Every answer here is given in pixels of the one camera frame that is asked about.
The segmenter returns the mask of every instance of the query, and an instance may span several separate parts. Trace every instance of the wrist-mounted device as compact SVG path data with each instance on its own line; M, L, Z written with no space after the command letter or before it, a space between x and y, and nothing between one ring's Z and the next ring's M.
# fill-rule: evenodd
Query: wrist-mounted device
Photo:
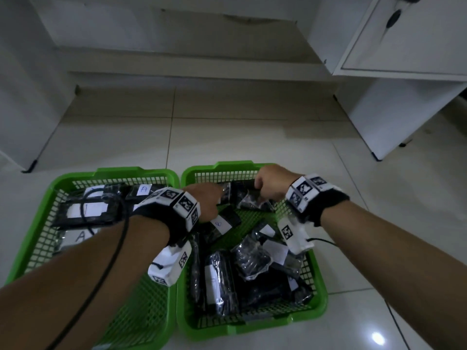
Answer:
M313 222L321 226L324 209L350 200L349 196L335 185L316 174L305 175L293 182L285 195L286 204L300 223Z
M188 192L166 187L156 190L131 216L141 215L159 220L167 225L170 238L167 245L183 244L201 215L199 202Z

